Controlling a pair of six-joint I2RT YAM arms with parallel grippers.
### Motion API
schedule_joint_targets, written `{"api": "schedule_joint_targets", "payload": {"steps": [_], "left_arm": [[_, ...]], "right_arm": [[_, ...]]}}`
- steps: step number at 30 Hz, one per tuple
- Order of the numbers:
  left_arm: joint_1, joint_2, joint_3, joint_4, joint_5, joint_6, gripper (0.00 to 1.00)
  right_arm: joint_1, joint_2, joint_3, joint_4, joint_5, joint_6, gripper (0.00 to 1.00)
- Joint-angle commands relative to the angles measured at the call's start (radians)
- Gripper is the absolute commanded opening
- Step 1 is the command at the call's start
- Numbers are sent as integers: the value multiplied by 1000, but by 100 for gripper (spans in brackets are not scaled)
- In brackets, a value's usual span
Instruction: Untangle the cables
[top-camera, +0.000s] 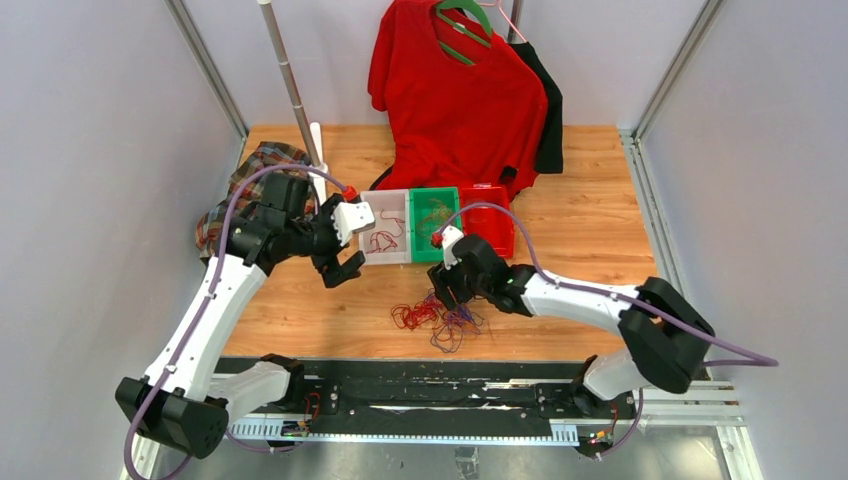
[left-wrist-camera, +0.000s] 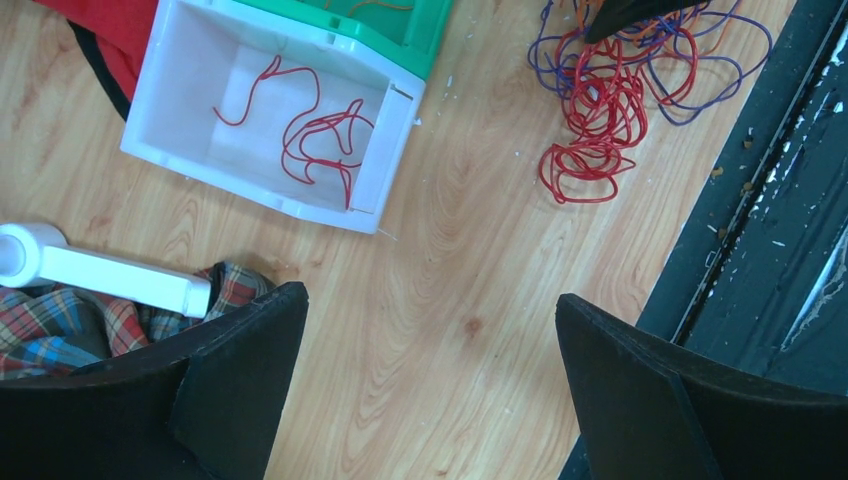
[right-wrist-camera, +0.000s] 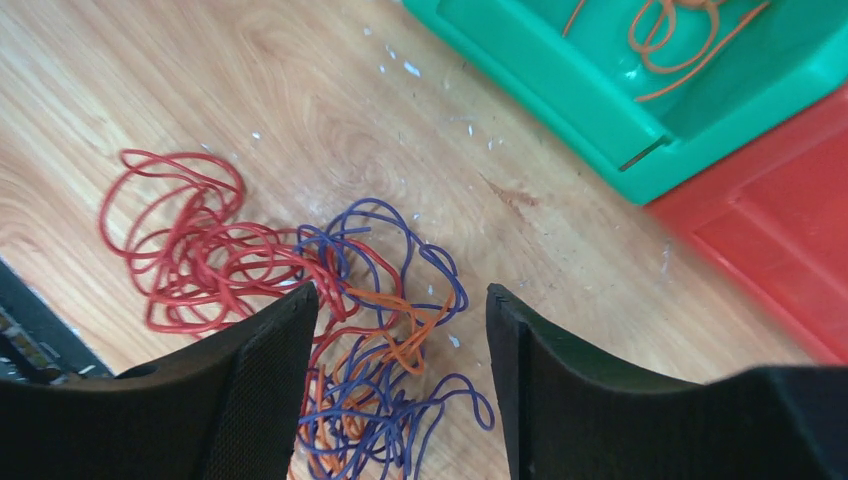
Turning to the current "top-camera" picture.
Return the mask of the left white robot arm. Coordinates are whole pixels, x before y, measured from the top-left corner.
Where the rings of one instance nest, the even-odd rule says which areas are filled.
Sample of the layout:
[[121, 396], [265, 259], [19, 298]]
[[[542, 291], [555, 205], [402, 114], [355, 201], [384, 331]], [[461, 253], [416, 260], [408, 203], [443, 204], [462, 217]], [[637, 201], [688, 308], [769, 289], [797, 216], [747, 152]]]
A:
[[326, 288], [359, 277], [365, 256], [338, 258], [354, 235], [374, 227], [372, 207], [351, 187], [331, 195], [314, 214], [308, 179], [286, 171], [263, 175], [259, 199], [225, 212], [217, 253], [168, 344], [139, 378], [124, 378], [115, 398], [141, 436], [190, 458], [208, 457], [229, 428], [273, 404], [293, 413], [308, 400], [304, 366], [268, 354], [222, 381], [213, 375], [223, 348], [250, 300], [274, 268], [292, 258], [312, 261]]

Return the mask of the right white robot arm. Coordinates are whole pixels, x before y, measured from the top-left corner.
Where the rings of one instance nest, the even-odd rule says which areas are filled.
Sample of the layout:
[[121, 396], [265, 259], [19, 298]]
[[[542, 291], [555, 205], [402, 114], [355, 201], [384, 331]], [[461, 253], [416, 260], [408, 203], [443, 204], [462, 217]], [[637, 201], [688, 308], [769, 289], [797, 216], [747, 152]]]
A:
[[702, 368], [714, 330], [662, 278], [640, 285], [572, 280], [510, 265], [476, 234], [443, 235], [441, 247], [443, 259], [427, 275], [447, 309], [481, 298], [503, 313], [574, 320], [621, 337], [621, 350], [589, 357], [572, 381], [572, 404], [584, 416], [643, 387], [683, 394]]

